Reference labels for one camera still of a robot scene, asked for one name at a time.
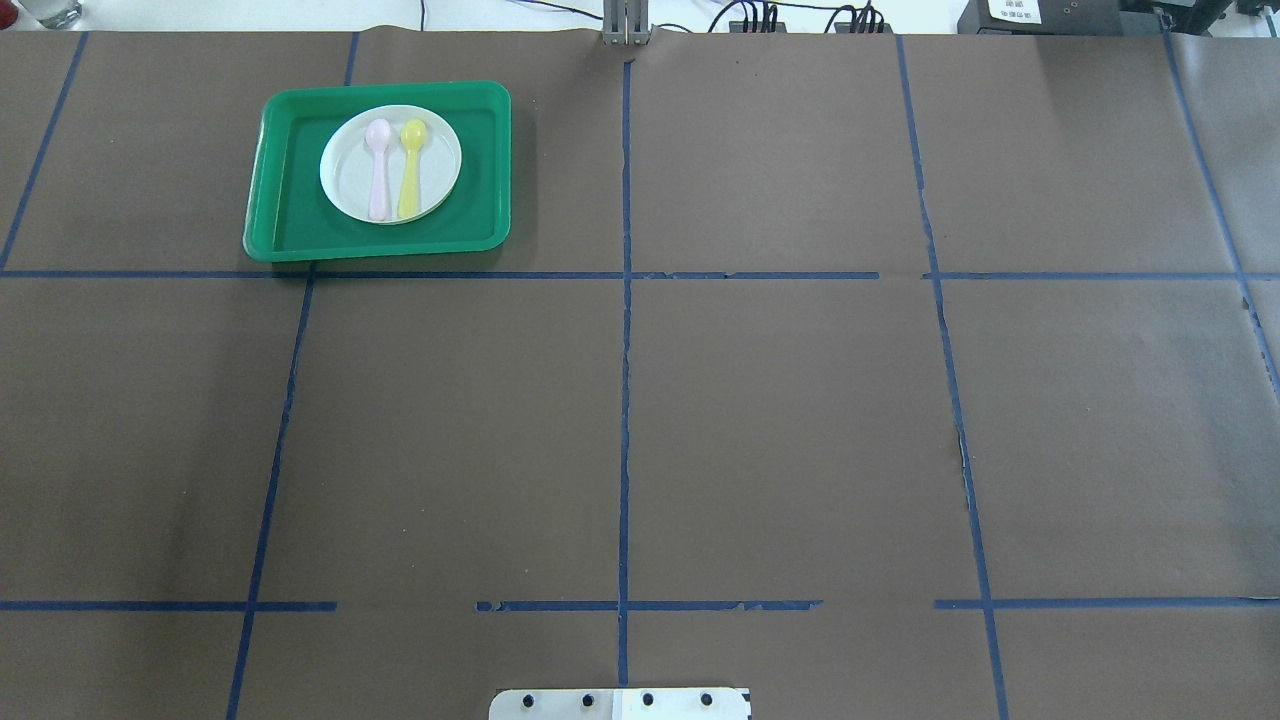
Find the white round plate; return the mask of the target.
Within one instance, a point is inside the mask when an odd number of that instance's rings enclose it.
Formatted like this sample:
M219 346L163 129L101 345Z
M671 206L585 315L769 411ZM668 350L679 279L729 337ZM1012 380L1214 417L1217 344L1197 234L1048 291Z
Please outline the white round plate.
M365 146L366 127L375 118L385 118L396 132L387 154L390 217L387 222L369 220L369 195L372 159ZM420 154L420 213L406 220L397 218L397 200L404 169L401 128L411 118L422 119L429 140ZM397 225L415 222L439 208L452 193L462 169L463 152L452 128L436 113L413 105L384 105L362 111L346 120L326 141L317 169L323 192L343 214L374 225Z

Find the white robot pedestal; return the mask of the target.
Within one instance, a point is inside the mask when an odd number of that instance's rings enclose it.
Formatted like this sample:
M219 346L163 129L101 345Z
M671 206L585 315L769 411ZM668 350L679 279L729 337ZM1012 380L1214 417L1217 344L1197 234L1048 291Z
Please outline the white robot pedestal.
M748 689L732 687L508 689L489 719L751 719Z

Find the aluminium frame post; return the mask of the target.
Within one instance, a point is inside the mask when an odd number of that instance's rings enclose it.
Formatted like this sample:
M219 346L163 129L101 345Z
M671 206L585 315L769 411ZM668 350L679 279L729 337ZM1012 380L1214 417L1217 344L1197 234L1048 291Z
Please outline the aluminium frame post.
M652 41L649 0L604 0L602 40L605 46L643 46Z

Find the pink plastic spoon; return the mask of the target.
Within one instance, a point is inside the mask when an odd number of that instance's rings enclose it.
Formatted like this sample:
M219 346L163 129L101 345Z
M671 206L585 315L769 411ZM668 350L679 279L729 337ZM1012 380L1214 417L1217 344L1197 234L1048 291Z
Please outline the pink plastic spoon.
M366 127L364 141L372 159L372 176L369 195L367 217L370 222L387 222L390 217L388 191L387 154L396 140L390 122L375 118Z

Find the brown paper table cover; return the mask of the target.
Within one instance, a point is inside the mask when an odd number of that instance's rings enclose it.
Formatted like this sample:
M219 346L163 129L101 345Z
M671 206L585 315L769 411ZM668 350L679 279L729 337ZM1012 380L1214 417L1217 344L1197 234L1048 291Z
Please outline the brown paper table cover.
M260 263L266 102L509 234ZM1277 716L1277 41L3 33L3 716Z

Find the yellow plastic spoon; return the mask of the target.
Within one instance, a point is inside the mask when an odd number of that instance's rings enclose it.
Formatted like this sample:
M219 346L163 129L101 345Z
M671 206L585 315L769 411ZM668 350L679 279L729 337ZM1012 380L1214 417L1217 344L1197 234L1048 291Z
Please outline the yellow plastic spoon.
M401 128L399 143L404 150L404 169L396 206L397 218L401 220L410 219L420 213L419 165L420 154L428 140L428 126L420 118L408 119Z

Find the green plastic tray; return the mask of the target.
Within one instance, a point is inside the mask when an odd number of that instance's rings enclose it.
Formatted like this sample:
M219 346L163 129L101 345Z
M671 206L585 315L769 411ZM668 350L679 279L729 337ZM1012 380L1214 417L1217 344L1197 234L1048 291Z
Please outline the green plastic tray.
M463 152L451 196L415 222L374 225L337 210L317 169L330 136L349 118L384 105L436 113ZM448 252L481 252L509 234L512 99L494 81L293 88L261 115L243 247L260 263L300 263Z

